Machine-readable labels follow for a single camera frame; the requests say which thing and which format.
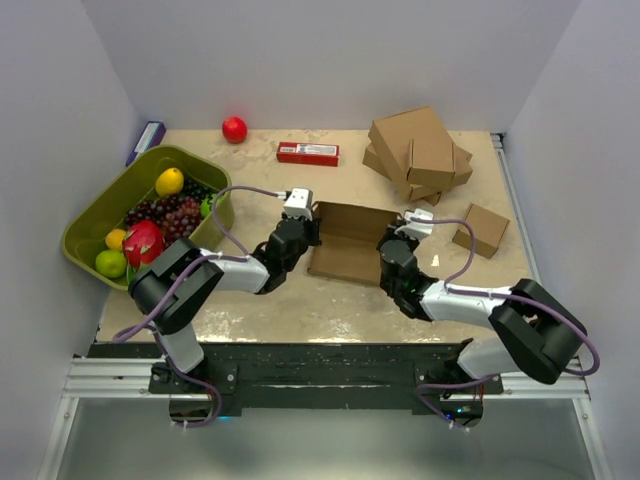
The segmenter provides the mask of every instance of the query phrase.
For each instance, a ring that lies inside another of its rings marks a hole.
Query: dragon fruit
[[[133,225],[122,241],[122,253],[136,270],[151,265],[163,251],[162,231],[150,220]]]

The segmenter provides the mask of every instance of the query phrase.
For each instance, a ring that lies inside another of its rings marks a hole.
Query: open cardboard box
[[[380,253],[376,250],[397,212],[343,203],[318,202],[322,245],[313,248],[307,271],[320,277],[363,285],[380,284]]]
[[[410,195],[411,184],[442,191],[466,183],[471,176],[471,154],[451,140],[431,107],[374,120],[369,139],[405,197]]]
[[[369,144],[369,146],[364,151],[364,158],[362,159],[362,164],[369,167],[374,172],[382,175],[385,178],[389,178],[389,174],[384,168],[384,165],[378,155],[376,154],[373,145]],[[422,185],[408,185],[408,191],[400,192],[402,199],[409,202],[415,202],[423,198],[431,205],[437,205],[442,197],[442,192],[438,192],[437,190],[431,187],[424,187]]]

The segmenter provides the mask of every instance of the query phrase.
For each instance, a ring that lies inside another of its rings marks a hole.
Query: lemon
[[[169,168],[162,172],[156,180],[156,192],[161,197],[180,193],[184,186],[184,175],[177,168]]]
[[[122,251],[122,240],[124,240],[124,236],[127,234],[124,230],[120,228],[114,228],[109,232],[107,238],[104,239],[104,243],[107,244],[107,248],[110,250],[118,250]]]

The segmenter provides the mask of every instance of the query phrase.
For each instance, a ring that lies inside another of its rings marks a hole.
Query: wooden table surface
[[[500,171],[491,137],[487,132],[450,132],[454,141],[473,154],[474,173],[469,183],[453,189],[433,207],[418,201],[436,218],[461,218],[470,202],[504,217],[510,224],[496,255],[488,260],[476,256],[473,265],[456,283],[496,287],[513,285],[529,276],[522,239]],[[280,141],[340,145],[337,168],[280,164],[275,150]],[[234,185],[270,190],[307,187],[314,200],[351,203],[404,211],[391,182],[362,165],[368,145],[364,130],[254,130],[241,145],[229,145],[219,131],[170,130],[163,144],[185,148],[225,168]],[[236,220],[233,233],[252,250],[266,240],[282,212],[282,202],[253,193],[232,194]],[[431,276],[445,278],[466,261],[468,250],[451,238],[455,226],[438,226],[416,250],[419,265]],[[238,249],[225,239],[225,253]],[[241,292],[212,294],[194,320],[200,341],[209,342],[459,342],[469,337],[493,335],[488,329],[455,321],[428,323],[401,314],[379,288],[312,277],[306,273],[307,253],[287,282],[269,295]],[[110,341],[113,334],[141,319],[126,293],[112,291],[105,306],[97,341]],[[146,332],[137,341],[151,341]]]

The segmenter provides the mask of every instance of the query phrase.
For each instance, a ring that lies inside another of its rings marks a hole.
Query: stacked cardboard boxes
[[[369,139],[362,163],[390,179],[406,201],[435,205],[473,173],[471,154],[453,142],[431,107],[374,120]]]

